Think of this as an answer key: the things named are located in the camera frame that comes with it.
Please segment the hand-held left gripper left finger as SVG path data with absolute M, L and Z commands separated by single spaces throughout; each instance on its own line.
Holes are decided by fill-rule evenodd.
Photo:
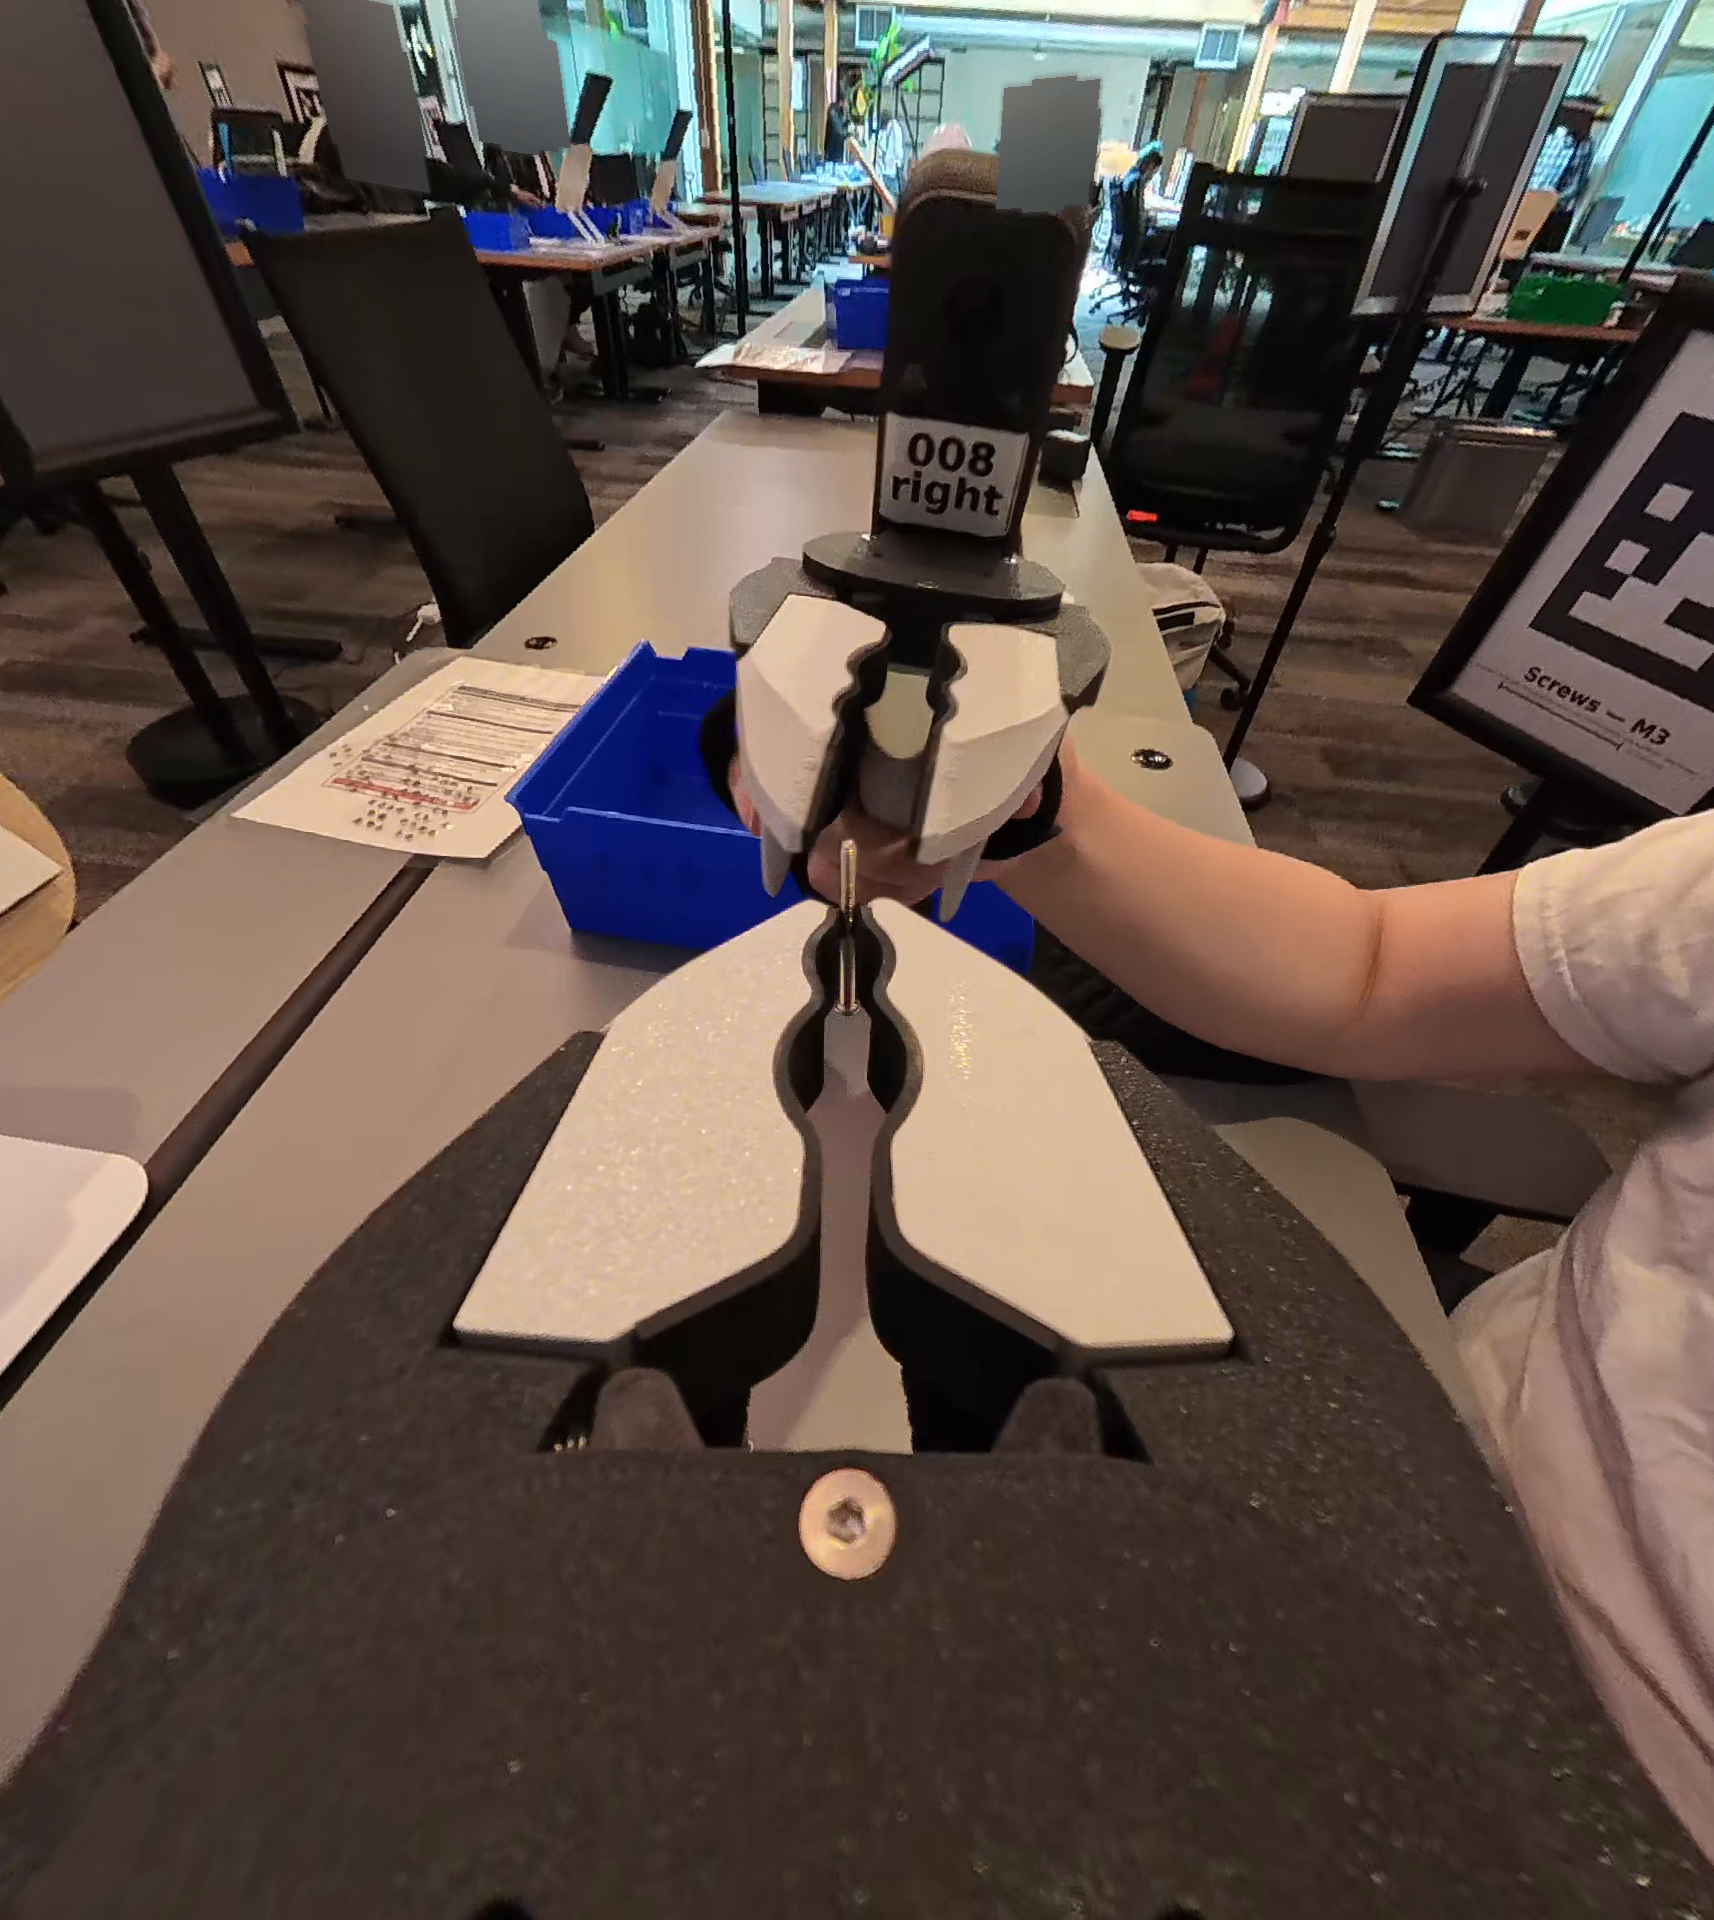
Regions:
M 468 1347 L 668 1376 L 711 1445 L 823 1289 L 825 1021 L 843 924 L 798 904 L 611 1019 L 457 1309 Z

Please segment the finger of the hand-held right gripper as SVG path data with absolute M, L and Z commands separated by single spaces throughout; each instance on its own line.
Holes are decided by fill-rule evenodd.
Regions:
M 791 591 L 739 657 L 736 761 L 772 898 L 846 805 L 887 656 L 881 618 Z
M 952 622 L 940 639 L 937 716 L 916 801 L 916 857 L 940 869 L 937 915 L 956 917 L 988 837 L 1056 759 L 1071 708 L 1056 636 Z

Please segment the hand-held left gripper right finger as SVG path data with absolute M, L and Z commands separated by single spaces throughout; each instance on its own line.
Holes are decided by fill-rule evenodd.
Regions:
M 1229 1309 L 1085 1028 L 898 901 L 859 909 L 856 948 L 883 1116 L 867 1308 L 913 1449 L 993 1449 L 1044 1379 L 1232 1356 Z

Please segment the person's right forearm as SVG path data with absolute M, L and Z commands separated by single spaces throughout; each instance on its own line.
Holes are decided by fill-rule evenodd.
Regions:
M 1575 1077 L 1532 994 L 1516 878 L 1370 889 L 1185 827 L 1058 753 L 1056 835 L 998 881 L 1063 948 L 1207 1044 L 1354 1082 Z

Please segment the person's right hand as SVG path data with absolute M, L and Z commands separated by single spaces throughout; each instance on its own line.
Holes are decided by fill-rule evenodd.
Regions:
M 1066 735 L 1050 780 L 1040 781 L 1019 803 L 1009 826 L 1027 822 L 1038 811 L 1050 808 L 1050 793 L 1056 793 L 1055 833 L 1071 839 L 1098 818 L 1107 783 L 1098 770 L 1089 766 L 1076 752 L 1076 737 Z M 905 905 L 920 905 L 932 896 L 940 896 L 950 865 L 946 861 L 920 861 L 916 839 L 905 827 L 889 826 L 872 818 L 864 805 L 852 798 L 845 809 L 817 835 L 803 864 L 803 885 L 831 904 L 845 900 L 845 847 L 852 846 L 855 867 L 852 885 L 856 901 L 897 900 Z

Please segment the grey fabric bag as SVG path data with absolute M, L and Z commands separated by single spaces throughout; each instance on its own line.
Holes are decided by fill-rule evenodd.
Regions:
M 1192 699 L 1213 649 L 1229 643 L 1235 636 L 1235 612 L 1218 590 L 1190 565 L 1170 559 L 1140 562 L 1136 563 L 1136 575 L 1175 677 L 1185 696 Z

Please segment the black wrist rest pad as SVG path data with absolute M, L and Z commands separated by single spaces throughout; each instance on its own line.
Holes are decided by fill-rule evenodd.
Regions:
M 1316 1071 L 1217 1046 L 1162 1019 L 1040 925 L 1034 931 L 1029 979 L 1066 1012 L 1089 1040 L 1125 1048 L 1159 1076 L 1249 1087 L 1297 1087 L 1321 1079 Z

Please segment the printed paper sheet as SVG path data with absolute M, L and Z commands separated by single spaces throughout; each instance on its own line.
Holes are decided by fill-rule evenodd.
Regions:
M 237 818 L 376 852 L 487 861 L 519 830 L 513 786 L 603 683 L 595 674 L 460 656 Z

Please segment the black framed easel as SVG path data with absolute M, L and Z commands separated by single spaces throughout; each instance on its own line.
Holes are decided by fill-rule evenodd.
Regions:
M 1425 45 L 1386 163 L 1357 318 L 1417 307 L 1427 260 L 1454 205 L 1465 212 L 1427 312 L 1449 320 L 1479 307 L 1584 47 L 1583 35 L 1473 32 Z
M 162 803 L 221 801 L 320 726 L 179 473 L 294 428 L 129 8 L 0 2 L 0 492 L 77 510 L 173 665 L 187 705 L 127 746 Z

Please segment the grey waste bin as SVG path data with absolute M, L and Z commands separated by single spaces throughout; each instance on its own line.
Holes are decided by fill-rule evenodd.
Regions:
M 1427 536 L 1497 544 L 1558 445 L 1558 435 L 1545 428 L 1447 420 L 1422 447 L 1399 518 Z

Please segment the white sign in black frame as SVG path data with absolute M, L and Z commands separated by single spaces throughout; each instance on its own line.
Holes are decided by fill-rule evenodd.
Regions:
M 1410 705 L 1624 819 L 1714 805 L 1714 280 L 1660 301 Z

